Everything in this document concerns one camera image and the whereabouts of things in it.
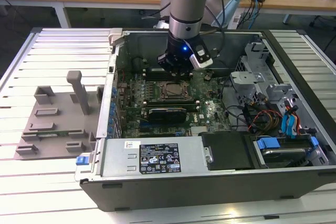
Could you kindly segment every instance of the red wire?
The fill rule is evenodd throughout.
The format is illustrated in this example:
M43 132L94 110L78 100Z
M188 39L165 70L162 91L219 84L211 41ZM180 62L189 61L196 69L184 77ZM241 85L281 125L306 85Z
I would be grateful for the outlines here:
M277 111L274 111L274 110L262 110L262 111L260 111L260 112L254 117L252 123L254 123L254 122L257 120L257 118L260 116L260 114L262 114L262 113L268 113L268 112L275 113L275 114L277 114L279 117L282 118L282 115L281 115L279 112L277 112Z

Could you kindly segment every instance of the electronic device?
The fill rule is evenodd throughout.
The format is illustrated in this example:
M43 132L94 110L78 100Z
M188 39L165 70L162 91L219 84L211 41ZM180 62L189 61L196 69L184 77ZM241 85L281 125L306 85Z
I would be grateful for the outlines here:
M112 29L96 148L75 173L99 209L293 199L333 182L335 121L276 33L292 38L230 31L221 61L177 79L156 61L169 31Z

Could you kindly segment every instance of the blue connector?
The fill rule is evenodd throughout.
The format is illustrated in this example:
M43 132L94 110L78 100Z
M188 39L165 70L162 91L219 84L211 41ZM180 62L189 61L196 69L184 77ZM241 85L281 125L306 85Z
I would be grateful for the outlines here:
M257 141L259 149L277 149L280 144L276 137L263 137Z
M317 146L319 146L319 141L316 139L316 137L312 136L310 138L310 141L313 144L314 148L316 148Z
M78 156L76 158L76 165L88 165L89 157L88 156Z

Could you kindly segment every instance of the table leg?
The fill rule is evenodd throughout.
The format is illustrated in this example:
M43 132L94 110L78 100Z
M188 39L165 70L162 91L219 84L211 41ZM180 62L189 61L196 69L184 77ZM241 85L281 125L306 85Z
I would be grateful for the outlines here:
M237 8L235 13L233 14L229 24L227 25L227 29L237 29L239 24L239 20L241 15L244 13L244 8Z
M289 23L290 18L292 17L291 14L286 14L285 18L283 19L283 23L287 25Z
M0 16L7 16L8 12L6 10L6 7L4 5L0 5Z
M56 11L58 21L61 25L61 28L71 28L68 13L67 13L67 10L65 9L63 3L62 2L55 3L54 9Z

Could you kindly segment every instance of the white sticker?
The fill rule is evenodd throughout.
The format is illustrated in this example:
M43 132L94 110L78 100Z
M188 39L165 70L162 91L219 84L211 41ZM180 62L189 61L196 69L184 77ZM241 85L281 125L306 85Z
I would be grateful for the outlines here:
M139 149L141 141L125 141L125 149Z

